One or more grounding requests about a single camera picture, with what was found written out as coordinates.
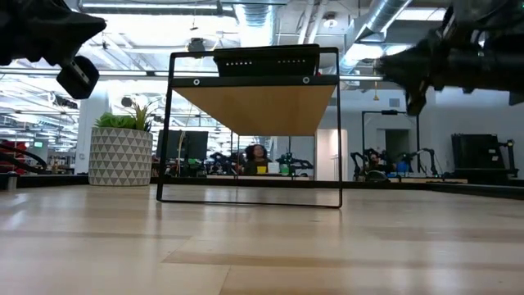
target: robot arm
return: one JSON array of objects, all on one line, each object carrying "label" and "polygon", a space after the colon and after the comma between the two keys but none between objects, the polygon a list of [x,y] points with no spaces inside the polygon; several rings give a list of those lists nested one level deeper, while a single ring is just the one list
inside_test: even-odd
[{"label": "robot arm", "polygon": [[0,66],[12,60],[44,59],[60,65],[58,83],[73,98],[88,98],[98,70],[86,57],[76,57],[83,43],[106,28],[98,17],[72,12],[63,0],[0,1]]},{"label": "robot arm", "polygon": [[472,2],[454,0],[441,27],[430,30],[414,48],[377,61],[385,80],[404,88],[409,115],[422,111],[430,86],[437,91],[455,86],[465,93],[474,89],[524,93],[520,79],[524,49],[515,46],[524,41],[522,1],[479,2],[481,9],[475,9]]}]

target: yellow object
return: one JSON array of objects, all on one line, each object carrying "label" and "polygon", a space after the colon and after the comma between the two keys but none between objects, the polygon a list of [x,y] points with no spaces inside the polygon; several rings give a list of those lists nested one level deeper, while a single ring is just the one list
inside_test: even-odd
[{"label": "yellow object", "polygon": [[267,173],[266,172],[267,169],[268,169],[268,167],[266,167],[266,166],[257,166],[256,167],[256,173],[257,174],[266,174]]}]

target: pillar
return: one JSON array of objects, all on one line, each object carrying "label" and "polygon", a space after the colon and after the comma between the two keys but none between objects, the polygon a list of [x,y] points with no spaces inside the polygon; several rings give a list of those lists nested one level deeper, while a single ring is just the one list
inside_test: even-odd
[{"label": "pillar", "polygon": [[98,82],[89,99],[80,103],[79,136],[76,143],[75,173],[88,173],[91,130],[96,120],[111,111],[108,82]]}]

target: person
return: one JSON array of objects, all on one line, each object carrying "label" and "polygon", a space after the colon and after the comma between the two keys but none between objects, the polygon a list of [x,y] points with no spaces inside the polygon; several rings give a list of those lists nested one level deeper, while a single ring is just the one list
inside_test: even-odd
[{"label": "person", "polygon": [[251,145],[246,148],[247,162],[244,165],[244,175],[257,175],[259,168],[265,167],[265,172],[268,171],[268,151],[260,144]]}]

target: white geometric planter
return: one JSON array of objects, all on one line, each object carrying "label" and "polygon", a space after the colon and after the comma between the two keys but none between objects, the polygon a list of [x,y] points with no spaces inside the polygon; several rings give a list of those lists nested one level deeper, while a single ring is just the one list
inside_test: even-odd
[{"label": "white geometric planter", "polygon": [[105,186],[148,185],[151,181],[153,134],[94,128],[89,153],[89,183]]}]

